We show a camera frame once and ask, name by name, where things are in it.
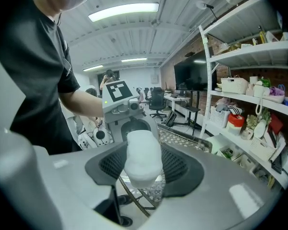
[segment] television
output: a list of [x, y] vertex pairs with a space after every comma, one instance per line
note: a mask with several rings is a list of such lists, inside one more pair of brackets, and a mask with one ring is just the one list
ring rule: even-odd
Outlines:
[[[205, 51], [194, 54], [174, 66], [176, 90], [203, 91], [208, 87]], [[212, 74], [212, 90], [216, 88], [216, 71]]]

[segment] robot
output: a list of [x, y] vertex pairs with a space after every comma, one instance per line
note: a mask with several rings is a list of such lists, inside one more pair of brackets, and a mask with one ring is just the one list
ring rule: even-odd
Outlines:
[[[1, 68], [0, 84], [12, 86]], [[138, 96], [126, 81], [105, 85], [104, 122], [114, 142], [94, 149], [49, 156], [46, 149], [0, 128], [0, 189], [33, 229], [122, 229], [115, 182], [126, 161], [126, 135], [146, 129], [158, 138], [157, 124]], [[253, 229], [277, 200], [226, 159], [178, 145], [162, 143], [161, 149], [163, 200], [141, 230]]]

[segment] floor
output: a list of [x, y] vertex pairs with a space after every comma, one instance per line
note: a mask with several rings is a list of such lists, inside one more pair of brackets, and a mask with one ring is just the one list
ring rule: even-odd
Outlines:
[[[147, 114], [152, 114], [155, 113], [156, 111], [153, 110], [149, 110], [148, 105], [144, 106], [145, 112]], [[154, 120], [157, 123], [161, 124], [161, 118], [159, 117], [155, 117]], [[184, 121], [184, 116], [181, 116], [180, 114], [177, 113], [177, 118], [175, 119], [175, 122], [180, 122], [180, 123], [185, 123]], [[175, 130], [178, 130], [180, 132], [186, 133], [188, 135], [192, 135], [192, 128], [189, 126], [173, 126], [172, 127]], [[200, 136], [200, 130], [195, 130], [194, 131], [194, 136], [199, 137]], [[208, 138], [209, 136], [207, 134], [204, 134], [204, 139]], [[125, 184], [127, 185], [127, 187], [129, 188], [130, 192], [134, 195], [135, 198], [141, 196], [141, 193], [134, 187], [132, 187], [132, 185], [130, 184], [130, 181], [128, 179], [128, 177], [126, 176], [125, 171], [122, 171], [121, 173], [121, 177], [124, 180]], [[117, 190], [117, 195], [125, 195], [127, 194], [125, 189], [122, 187], [120, 181], [118, 180], [116, 182], [116, 190]], [[144, 198], [140, 198], [139, 203], [143, 206], [143, 207], [152, 207], [152, 205]], [[148, 210], [148, 212], [150, 214], [153, 214], [154, 211], [153, 210]], [[133, 220], [133, 224], [128, 227], [127, 229], [131, 229], [131, 230], [135, 230], [138, 229], [141, 225], [143, 225], [146, 221], [147, 221], [147, 216], [144, 215], [144, 213], [135, 205], [135, 203], [131, 203], [129, 205], [125, 205], [125, 206], [120, 206], [120, 213], [122, 216], [127, 216], [130, 217]]]

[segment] desk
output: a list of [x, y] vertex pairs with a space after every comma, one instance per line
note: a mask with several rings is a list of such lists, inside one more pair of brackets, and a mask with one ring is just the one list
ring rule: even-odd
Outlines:
[[[189, 97], [183, 97], [183, 96], [177, 96], [177, 98], [171, 97], [170, 95], [165, 95], [164, 99], [168, 100], [168, 101], [172, 101], [172, 111], [175, 111], [175, 102], [184, 102], [184, 101], [189, 101], [190, 98]], [[185, 115], [185, 121], [187, 121], [188, 119], [188, 113], [189, 111], [187, 111], [186, 115]]]

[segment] ceiling light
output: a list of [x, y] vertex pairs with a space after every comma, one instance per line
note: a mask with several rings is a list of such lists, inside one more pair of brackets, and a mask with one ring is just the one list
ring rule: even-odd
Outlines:
[[90, 14], [88, 17], [92, 22], [96, 22], [114, 15], [134, 12], [158, 12], [159, 3], [132, 3], [121, 6], [108, 8], [96, 13]]
[[137, 58], [137, 59], [123, 59], [122, 62], [128, 62], [128, 61], [136, 61], [136, 60], [147, 60], [147, 58]]
[[196, 60], [194, 61], [194, 63], [205, 64], [206, 61], [205, 61], [205, 60], [196, 59]]
[[87, 68], [87, 69], [83, 69], [83, 71], [90, 71], [90, 70], [93, 70], [93, 69], [96, 69], [96, 68], [100, 68], [100, 67], [104, 67], [104, 66], [100, 65], [100, 66], [96, 66], [96, 67], [90, 67], [90, 68]]

